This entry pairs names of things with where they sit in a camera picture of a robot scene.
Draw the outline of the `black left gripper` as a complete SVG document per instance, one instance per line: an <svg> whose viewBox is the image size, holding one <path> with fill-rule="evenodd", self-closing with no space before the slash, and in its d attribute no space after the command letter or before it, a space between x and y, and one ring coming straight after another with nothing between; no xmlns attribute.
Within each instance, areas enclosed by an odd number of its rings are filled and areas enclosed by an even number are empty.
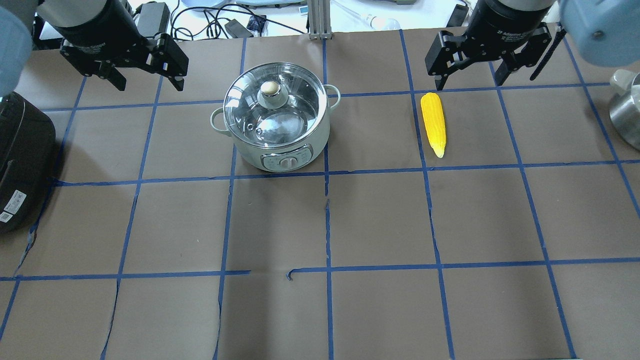
<svg viewBox="0 0 640 360"><path fill-rule="evenodd" d="M118 91L127 80L118 68L138 68L167 78L176 91L185 88L189 58L167 33L144 38L137 9L126 0L55 0L52 27L62 36L60 53L83 76L98 75Z"/></svg>

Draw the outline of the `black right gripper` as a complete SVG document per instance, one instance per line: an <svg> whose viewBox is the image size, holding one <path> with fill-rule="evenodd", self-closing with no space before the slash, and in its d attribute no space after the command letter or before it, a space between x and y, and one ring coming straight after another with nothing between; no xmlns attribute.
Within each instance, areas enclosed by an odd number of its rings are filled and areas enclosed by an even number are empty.
<svg viewBox="0 0 640 360"><path fill-rule="evenodd" d="M502 59L494 73L501 86L520 68L532 68L551 42L543 18L551 0L479 0L462 35L440 30L425 55L428 75L442 91L454 72L466 69L471 59L481 62Z"/></svg>

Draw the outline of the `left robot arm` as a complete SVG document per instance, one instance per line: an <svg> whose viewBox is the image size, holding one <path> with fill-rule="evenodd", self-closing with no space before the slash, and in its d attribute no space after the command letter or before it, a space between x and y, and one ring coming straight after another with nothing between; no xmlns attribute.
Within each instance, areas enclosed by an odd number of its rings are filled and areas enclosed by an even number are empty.
<svg viewBox="0 0 640 360"><path fill-rule="evenodd" d="M36 18L61 35L59 52L80 75L98 76L119 91L121 68L136 68L185 88L189 58L169 34L169 7L126 0L3 0L0 5L0 93L18 86L34 44Z"/></svg>

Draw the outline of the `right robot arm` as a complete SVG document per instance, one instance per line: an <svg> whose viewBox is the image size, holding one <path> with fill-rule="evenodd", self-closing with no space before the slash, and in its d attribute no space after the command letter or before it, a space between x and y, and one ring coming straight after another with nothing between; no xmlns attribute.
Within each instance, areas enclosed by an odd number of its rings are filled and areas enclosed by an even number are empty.
<svg viewBox="0 0 640 360"><path fill-rule="evenodd" d="M580 56L599 68L628 66L639 59L637 0L560 0L551 34L544 18L552 0L479 0L464 34L441 30L425 66L441 91L454 72L472 64L501 60L494 81L503 85L520 68L533 68L534 81L566 35Z"/></svg>

